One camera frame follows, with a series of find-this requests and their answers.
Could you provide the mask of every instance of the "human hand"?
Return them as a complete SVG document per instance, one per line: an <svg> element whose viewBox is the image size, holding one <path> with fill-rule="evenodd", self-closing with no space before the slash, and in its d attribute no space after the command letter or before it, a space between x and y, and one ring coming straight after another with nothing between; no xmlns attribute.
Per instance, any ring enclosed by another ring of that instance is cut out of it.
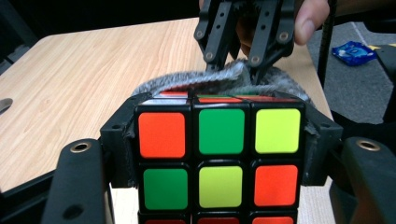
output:
<svg viewBox="0 0 396 224"><path fill-rule="evenodd" d="M296 0L297 15L294 23L294 41L298 45L304 45L312 37L312 34L326 20L330 7L327 0ZM241 42L241 50L248 55L254 37L255 22L249 19L239 19L236 24L236 32Z"/></svg>

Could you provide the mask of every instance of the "gray cloth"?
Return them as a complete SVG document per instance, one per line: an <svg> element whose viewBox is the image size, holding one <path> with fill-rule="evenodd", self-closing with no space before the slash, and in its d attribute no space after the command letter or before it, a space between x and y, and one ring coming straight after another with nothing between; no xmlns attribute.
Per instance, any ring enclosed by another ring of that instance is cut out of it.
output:
<svg viewBox="0 0 396 224"><path fill-rule="evenodd" d="M133 95L151 92L157 95L161 91L194 91L197 94L258 94L271 96L274 91L292 94L313 104L303 88L290 76L270 67L260 85L252 85L246 60L236 60L225 65L218 72L177 72L157 77L137 87Z"/></svg>

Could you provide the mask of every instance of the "gray carpet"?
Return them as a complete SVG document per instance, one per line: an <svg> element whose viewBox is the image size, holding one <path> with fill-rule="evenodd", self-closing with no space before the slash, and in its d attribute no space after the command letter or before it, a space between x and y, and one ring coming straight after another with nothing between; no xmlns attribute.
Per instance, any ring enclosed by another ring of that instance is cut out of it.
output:
<svg viewBox="0 0 396 224"><path fill-rule="evenodd" d="M321 31L316 31L307 45L315 66L318 66L320 38ZM359 22L334 27L331 48L349 40L365 45L384 45L396 43L396 35L371 33ZM28 48L24 46L19 47L8 58L15 62L26 50ZM0 63L0 74L10 66L6 61ZM330 55L327 68L324 91L331 110L357 122L382 122L393 85L378 60L350 67Z"/></svg>

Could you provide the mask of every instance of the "blue object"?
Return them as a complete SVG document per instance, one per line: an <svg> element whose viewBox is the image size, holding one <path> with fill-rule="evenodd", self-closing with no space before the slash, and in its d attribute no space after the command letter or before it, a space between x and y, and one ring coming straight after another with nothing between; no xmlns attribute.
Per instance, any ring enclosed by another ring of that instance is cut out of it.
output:
<svg viewBox="0 0 396 224"><path fill-rule="evenodd" d="M375 52L372 49L354 41L349 41L345 45L332 48L332 55L350 66L361 65L376 58Z"/></svg>

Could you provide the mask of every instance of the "table surface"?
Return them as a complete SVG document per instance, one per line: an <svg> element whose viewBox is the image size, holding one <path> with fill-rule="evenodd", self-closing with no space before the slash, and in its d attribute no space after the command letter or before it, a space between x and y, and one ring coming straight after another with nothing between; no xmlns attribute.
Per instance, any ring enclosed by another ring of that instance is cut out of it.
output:
<svg viewBox="0 0 396 224"><path fill-rule="evenodd" d="M99 130L140 83L164 74L205 70L192 37L197 19L94 30L41 39L2 76L0 189L56 167L62 148ZM306 47L276 63L331 116ZM328 186L302 187L299 223L334 223ZM134 189L115 189L117 223L137 223Z"/></svg>

